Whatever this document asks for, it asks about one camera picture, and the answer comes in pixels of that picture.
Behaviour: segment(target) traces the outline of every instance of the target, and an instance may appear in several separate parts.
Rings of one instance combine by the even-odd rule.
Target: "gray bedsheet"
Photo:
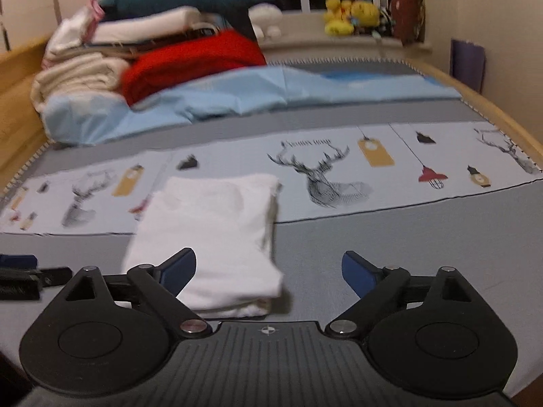
[[[360,64],[303,66],[308,70],[359,69]],[[410,73],[399,64],[368,63],[367,69]],[[48,151],[34,164],[37,175],[81,167],[143,149],[178,148],[237,137],[393,122],[481,120],[460,101],[343,105],[260,114],[146,133],[86,149]],[[543,372],[543,182],[466,198],[357,215],[279,224],[274,259],[285,274],[274,321],[316,319],[322,325],[357,301],[341,278],[340,261],[354,250],[378,266],[399,264],[413,274],[456,266],[514,334],[519,360],[507,393],[514,394]],[[123,235],[38,236],[0,234],[0,252],[35,254],[42,267],[93,264],[119,273],[129,241]],[[18,362],[25,330],[56,295],[40,303],[0,303],[0,349]]]

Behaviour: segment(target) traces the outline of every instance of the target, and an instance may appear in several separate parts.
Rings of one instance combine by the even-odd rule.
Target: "yellow stuffed duck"
[[[326,0],[324,31],[332,36],[352,35],[355,30],[379,26],[379,8],[363,0]]]
[[[351,24],[351,0],[326,0],[327,11],[324,14],[326,23],[324,31],[328,35],[352,35],[355,31]]]

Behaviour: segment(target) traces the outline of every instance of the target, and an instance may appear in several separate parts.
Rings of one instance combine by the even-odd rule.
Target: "folded white blanket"
[[[196,254],[196,274],[177,296],[202,317],[269,313],[282,274],[271,263],[275,176],[232,179],[172,177],[139,223],[123,271],[159,265],[184,247]]]
[[[138,43],[185,32],[202,19],[198,9],[183,6],[149,17],[110,21],[98,25],[90,43]]]
[[[36,75],[31,88],[32,104],[41,113],[52,94],[115,90],[129,67],[124,59],[104,58],[102,54],[69,59]]]

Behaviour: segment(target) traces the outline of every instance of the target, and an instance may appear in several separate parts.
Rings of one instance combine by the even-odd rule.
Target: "blue gripper pad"
[[[0,268],[36,269],[37,258],[33,255],[0,254]]]
[[[377,274],[380,270],[356,252],[347,251],[341,259],[341,274],[359,298],[363,298],[377,286]]]
[[[158,282],[177,297],[196,273],[196,256],[192,250],[183,250],[156,269],[160,271]]]

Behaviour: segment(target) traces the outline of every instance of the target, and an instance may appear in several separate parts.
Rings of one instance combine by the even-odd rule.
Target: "logo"
[[[278,330],[270,325],[267,325],[260,329],[260,332],[262,332],[264,335],[270,336],[277,332]]]

